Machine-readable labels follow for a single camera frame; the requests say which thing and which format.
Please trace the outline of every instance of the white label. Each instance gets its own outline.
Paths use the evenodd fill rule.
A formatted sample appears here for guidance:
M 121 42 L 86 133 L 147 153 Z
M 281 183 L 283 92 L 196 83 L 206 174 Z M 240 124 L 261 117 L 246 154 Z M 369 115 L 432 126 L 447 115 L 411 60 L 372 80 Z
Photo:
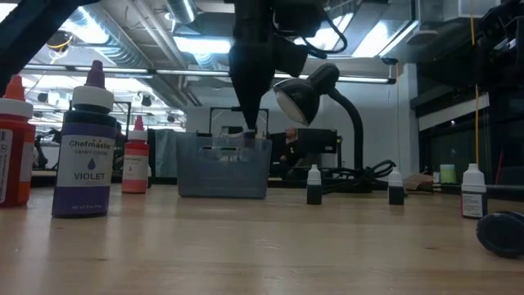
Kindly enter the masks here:
M 464 216 L 482 217 L 482 194 L 462 194 L 462 214 Z
M 9 176 L 12 144 L 13 132 L 9 129 L 0 129 L 0 203 L 6 201 L 7 177 Z
M 115 140 L 88 135 L 65 135 L 58 159 L 58 187 L 111 184 Z
M 122 179 L 147 180 L 148 164 L 149 157 L 147 156 L 125 155 Z
M 24 143 L 22 163 L 20 167 L 20 182 L 31 181 L 31 171 L 33 170 L 33 147 L 33 143 Z

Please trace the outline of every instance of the desk lamp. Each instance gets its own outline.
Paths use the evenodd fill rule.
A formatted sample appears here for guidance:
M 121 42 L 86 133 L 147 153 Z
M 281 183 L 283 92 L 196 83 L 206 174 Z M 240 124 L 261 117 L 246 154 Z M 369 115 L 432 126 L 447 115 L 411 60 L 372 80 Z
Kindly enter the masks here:
M 350 115 L 355 132 L 355 170 L 363 170 L 364 128 L 355 105 L 345 98 L 335 85 L 340 76 L 337 66 L 326 63 L 320 66 L 308 79 L 286 79 L 273 86 L 277 103 L 286 115 L 297 123 L 310 125 L 318 112 L 320 96 L 329 95 Z

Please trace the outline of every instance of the violet food coloring bottle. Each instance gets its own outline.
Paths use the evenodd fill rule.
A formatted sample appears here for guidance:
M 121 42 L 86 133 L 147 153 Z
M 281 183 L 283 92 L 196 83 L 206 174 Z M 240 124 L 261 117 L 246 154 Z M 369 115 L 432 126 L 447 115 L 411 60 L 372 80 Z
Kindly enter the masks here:
M 73 92 L 64 114 L 52 216 L 106 216 L 109 207 L 116 119 L 113 93 L 105 89 L 101 61 L 94 61 L 84 86 Z

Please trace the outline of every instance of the lamp arm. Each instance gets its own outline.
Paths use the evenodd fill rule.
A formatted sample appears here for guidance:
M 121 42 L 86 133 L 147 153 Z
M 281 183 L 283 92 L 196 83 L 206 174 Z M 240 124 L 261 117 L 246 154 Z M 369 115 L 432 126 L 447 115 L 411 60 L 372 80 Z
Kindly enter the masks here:
M 351 122 L 353 123 L 353 131 L 355 134 L 353 151 L 355 169 L 362 170 L 364 168 L 364 127 L 362 126 L 362 118 L 360 118 L 359 111 L 355 105 L 340 92 L 338 92 L 336 88 L 333 88 L 331 91 L 329 91 L 327 95 L 329 95 L 330 98 L 344 107 L 344 109 L 350 115 Z

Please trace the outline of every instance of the black lamp shade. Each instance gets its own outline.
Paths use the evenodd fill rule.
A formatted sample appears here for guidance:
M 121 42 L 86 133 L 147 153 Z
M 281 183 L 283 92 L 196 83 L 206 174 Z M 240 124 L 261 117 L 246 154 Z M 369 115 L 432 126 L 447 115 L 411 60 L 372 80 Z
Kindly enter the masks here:
M 303 79 L 287 79 L 273 86 L 277 103 L 297 123 L 310 125 L 320 105 L 320 95 Z

